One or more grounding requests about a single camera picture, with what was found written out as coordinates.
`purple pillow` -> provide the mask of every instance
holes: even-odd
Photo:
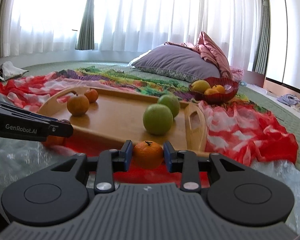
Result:
[[[160,45],[132,63],[143,72],[192,83],[208,77],[220,78],[219,69],[205,62],[198,53],[174,45]]]

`orange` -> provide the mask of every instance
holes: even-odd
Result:
[[[219,93],[218,90],[215,90],[215,89],[212,89],[212,88],[208,88],[208,89],[204,92],[204,94],[205,94],[206,96],[214,95],[214,94],[218,94],[218,93]]]
[[[45,142],[41,142],[45,147],[49,148],[54,145],[63,145],[64,137],[49,135]]]
[[[93,102],[97,101],[97,99],[99,97],[98,92],[95,89],[90,89],[90,90],[86,91],[84,93],[84,95],[89,100],[89,103],[93,103]]]
[[[75,95],[69,98],[67,109],[73,116],[80,116],[88,111],[89,104],[89,100],[85,95]]]
[[[163,150],[158,143],[143,141],[133,148],[133,162],[147,170],[158,168],[163,161]]]
[[[223,86],[221,85],[215,85],[212,87],[212,89],[217,90],[220,94],[225,94],[226,90]]]

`green apple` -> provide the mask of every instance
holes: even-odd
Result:
[[[150,134],[164,135],[170,130],[172,124],[171,110],[165,105],[149,105],[143,113],[143,126]]]
[[[179,102],[178,97],[176,97],[175,95],[167,94],[167,95],[161,96],[158,99],[158,104],[162,104],[162,105],[169,107],[173,118],[175,118],[179,114],[180,102]]]

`white sheer curtain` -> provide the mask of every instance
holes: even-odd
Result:
[[[252,70],[262,0],[201,0],[200,4],[201,30],[223,50],[230,66]]]
[[[258,45],[261,0],[95,0],[95,48],[145,52],[196,43],[205,31],[230,65],[248,69]]]
[[[95,0],[95,43],[144,52],[166,41],[193,42],[198,12],[199,0]]]
[[[74,49],[81,1],[14,0],[5,55]]]

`fruit bowl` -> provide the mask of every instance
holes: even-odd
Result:
[[[210,77],[205,79],[210,85],[213,87],[215,85],[222,85],[226,89],[225,94],[213,94],[213,95],[204,95],[202,93],[191,91],[191,85],[189,85],[190,93],[194,96],[196,101],[204,100],[209,105],[219,105],[222,103],[226,103],[237,94],[239,89],[239,83],[231,80],[230,78],[214,78]]]

